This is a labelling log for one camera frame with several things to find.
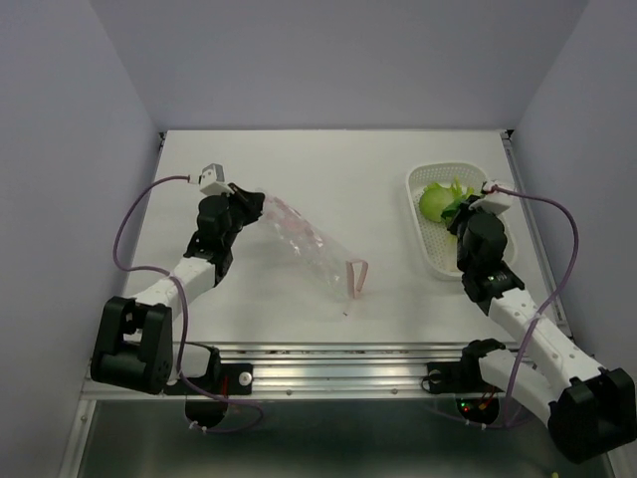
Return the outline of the green fake lettuce leaf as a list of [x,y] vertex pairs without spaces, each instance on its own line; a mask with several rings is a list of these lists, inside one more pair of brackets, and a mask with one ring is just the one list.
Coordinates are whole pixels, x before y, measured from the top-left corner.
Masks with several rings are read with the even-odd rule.
[[456,214],[468,204],[471,203],[469,196],[461,196],[455,199],[452,203],[447,205],[440,213],[440,219],[443,223],[449,224]]

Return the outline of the pale green fake cabbage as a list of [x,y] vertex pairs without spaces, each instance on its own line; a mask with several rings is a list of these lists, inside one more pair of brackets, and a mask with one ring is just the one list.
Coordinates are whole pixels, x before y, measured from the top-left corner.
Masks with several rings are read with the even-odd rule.
[[425,219],[440,223],[443,211],[453,200],[453,194],[448,188],[431,184],[423,190],[419,200],[419,210]]

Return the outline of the clear pink-dotted zip bag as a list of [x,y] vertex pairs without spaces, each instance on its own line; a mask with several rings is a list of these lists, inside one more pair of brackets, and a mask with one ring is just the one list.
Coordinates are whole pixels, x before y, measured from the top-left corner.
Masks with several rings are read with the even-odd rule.
[[259,226],[337,297],[358,299],[366,281],[368,262],[310,223],[288,202],[264,190],[262,193],[265,199]]

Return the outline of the yellow-green fake celery stalk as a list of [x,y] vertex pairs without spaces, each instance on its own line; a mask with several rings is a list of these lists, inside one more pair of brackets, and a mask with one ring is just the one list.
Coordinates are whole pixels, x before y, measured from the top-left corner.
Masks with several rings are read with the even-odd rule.
[[448,185],[432,182],[424,188],[424,194],[428,198],[437,200],[464,200],[474,193],[473,187],[463,185],[458,178],[454,178]]

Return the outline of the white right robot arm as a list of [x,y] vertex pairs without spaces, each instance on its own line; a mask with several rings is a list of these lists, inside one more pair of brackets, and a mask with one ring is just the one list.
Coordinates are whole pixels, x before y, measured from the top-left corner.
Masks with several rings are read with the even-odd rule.
[[457,238],[465,293],[534,363],[517,363],[515,354],[492,342],[459,362],[461,383],[469,388],[488,383],[510,394],[546,426],[573,463],[635,441],[633,379],[621,368],[603,367],[539,311],[504,260],[508,240],[500,218],[463,203],[448,230]]

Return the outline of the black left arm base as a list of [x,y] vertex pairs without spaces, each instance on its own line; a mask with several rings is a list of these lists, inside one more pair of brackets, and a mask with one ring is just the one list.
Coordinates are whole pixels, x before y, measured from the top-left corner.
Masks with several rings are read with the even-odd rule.
[[209,433],[231,433],[247,428],[239,425],[235,429],[224,429],[221,422],[229,412],[231,395],[248,396],[252,394],[254,366],[248,362],[225,362],[221,359],[220,351],[211,346],[187,342],[190,348],[205,350],[208,354],[206,369],[200,376],[189,377],[198,388],[214,395],[221,395],[222,401],[217,399],[184,403],[184,414],[191,429]]

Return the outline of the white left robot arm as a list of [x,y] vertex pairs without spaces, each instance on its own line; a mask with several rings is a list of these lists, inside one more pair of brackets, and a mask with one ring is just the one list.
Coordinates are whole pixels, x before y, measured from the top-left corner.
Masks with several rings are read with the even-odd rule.
[[173,320],[188,327],[188,305],[217,287],[232,263],[238,234],[262,216],[265,194],[231,183],[198,204],[197,228],[171,271],[154,266],[127,273],[154,272],[161,278],[132,297],[106,301],[91,359],[94,381],[159,394],[180,367],[174,363]]

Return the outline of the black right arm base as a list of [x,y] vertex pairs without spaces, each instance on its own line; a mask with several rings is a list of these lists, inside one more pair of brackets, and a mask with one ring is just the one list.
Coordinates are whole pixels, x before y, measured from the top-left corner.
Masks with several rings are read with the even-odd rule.
[[485,359],[496,359],[498,353],[504,353],[505,359],[515,357],[503,343],[485,339],[471,341],[462,348],[457,360],[427,362],[426,373],[420,379],[423,391],[432,395],[460,394],[456,398],[458,416],[440,410],[435,413],[482,430],[511,430],[522,425],[522,408],[504,413],[504,402],[500,401],[510,373],[506,372],[502,385],[498,385],[486,380],[487,373],[481,371],[481,363]]

